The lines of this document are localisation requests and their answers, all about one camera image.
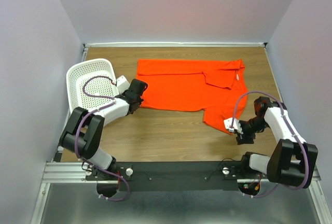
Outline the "orange t shirt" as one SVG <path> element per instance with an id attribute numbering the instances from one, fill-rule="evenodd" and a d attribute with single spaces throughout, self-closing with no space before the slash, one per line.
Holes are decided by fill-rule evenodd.
<path id="1" fill-rule="evenodd" d="M 227 133 L 224 120 L 239 118 L 247 88 L 242 60 L 144 60 L 136 78 L 148 84 L 142 107 L 157 110 L 204 111 L 203 123 Z"/>

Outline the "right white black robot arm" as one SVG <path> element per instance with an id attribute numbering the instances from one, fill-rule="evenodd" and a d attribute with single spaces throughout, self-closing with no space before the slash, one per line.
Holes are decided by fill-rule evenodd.
<path id="1" fill-rule="evenodd" d="M 260 172 L 272 183 L 295 190 L 308 188 L 318 148 L 307 143 L 297 132 L 283 103 L 260 96 L 254 101 L 254 111 L 255 117 L 247 121 L 232 116 L 224 122 L 225 128 L 236 134 L 238 144 L 252 144 L 257 133 L 269 128 L 276 140 L 276 147 L 271 156 L 246 152 L 239 164 L 240 175 L 251 178 Z"/>

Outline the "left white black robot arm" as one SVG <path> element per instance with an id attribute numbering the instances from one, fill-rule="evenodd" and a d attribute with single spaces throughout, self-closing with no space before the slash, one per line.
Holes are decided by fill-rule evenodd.
<path id="1" fill-rule="evenodd" d="M 102 179 L 121 178 L 118 175 L 116 159 L 100 148 L 103 127 L 118 118 L 134 113 L 143 102 L 142 96 L 148 84 L 133 79 L 128 89 L 112 97 L 89 94 L 86 86 L 91 81 L 89 79 L 84 84 L 83 93 L 89 97 L 108 99 L 109 102 L 93 110 L 82 107 L 73 109 L 60 136 L 59 145 L 95 167 Z"/>

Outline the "white perforated plastic basket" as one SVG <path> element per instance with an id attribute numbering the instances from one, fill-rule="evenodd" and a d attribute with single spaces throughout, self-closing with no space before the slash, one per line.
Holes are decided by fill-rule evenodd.
<path id="1" fill-rule="evenodd" d="M 66 74 L 70 111 L 76 107 L 94 110 L 119 94 L 116 77 L 109 60 L 93 59 L 72 66 Z"/>

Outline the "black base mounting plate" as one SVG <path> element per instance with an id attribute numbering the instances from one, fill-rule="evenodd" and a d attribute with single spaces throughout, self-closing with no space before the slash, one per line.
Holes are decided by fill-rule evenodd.
<path id="1" fill-rule="evenodd" d="M 257 195 L 265 183 L 261 172 L 226 158 L 203 162 L 119 162 L 113 175 L 89 165 L 86 180 L 96 181 L 97 192 L 241 191 Z"/>

